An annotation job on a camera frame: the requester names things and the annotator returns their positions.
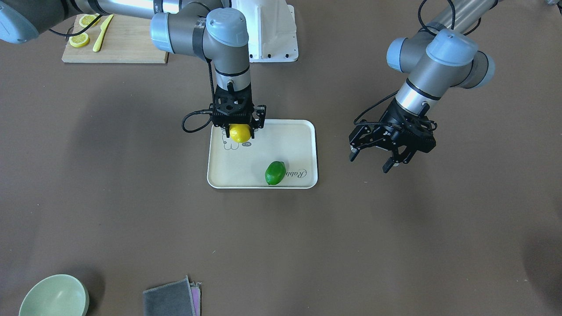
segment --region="knife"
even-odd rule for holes
[[[107,31],[107,27],[109,26],[111,19],[113,19],[113,14],[108,16],[99,27],[101,29],[101,32],[99,33],[98,39],[96,39],[96,42],[94,43],[94,48],[92,48],[92,51],[99,52],[99,50],[102,48],[103,37],[105,36],[105,32]]]

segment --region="yellow lemon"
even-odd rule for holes
[[[83,17],[80,18],[80,20],[78,20],[78,24],[80,24],[80,26],[82,26],[83,28],[85,28],[86,26],[90,25],[90,23],[92,23],[93,20],[96,19],[96,17],[98,17],[97,14],[86,14]]]
[[[90,37],[88,36],[88,33],[82,33],[80,35],[69,37],[69,43],[74,47],[86,46],[89,42]]]
[[[248,124],[231,124],[229,127],[230,137],[237,143],[247,142],[250,137],[250,126]]]

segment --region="lime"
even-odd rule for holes
[[[73,47],[86,46],[89,42],[90,42],[90,37],[88,36],[88,33],[82,33],[80,35],[69,37],[69,43]]]
[[[85,28],[86,26],[90,25],[90,23],[92,23],[92,21],[95,20],[96,17],[98,17],[97,14],[86,14],[83,17],[81,17],[80,20],[78,20],[78,24],[80,24],[80,26]]]
[[[250,135],[250,126],[248,124],[230,124],[229,126],[230,137],[237,143],[247,142]]]
[[[273,161],[265,170],[265,182],[274,186],[283,180],[285,172],[287,172],[287,169],[284,162]]]

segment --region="bowl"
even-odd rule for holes
[[[20,316],[85,316],[90,297],[73,276],[57,274],[37,283],[21,303]]]

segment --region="gray cloth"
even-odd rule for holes
[[[187,277],[146,290],[143,297],[144,316],[196,316]]]

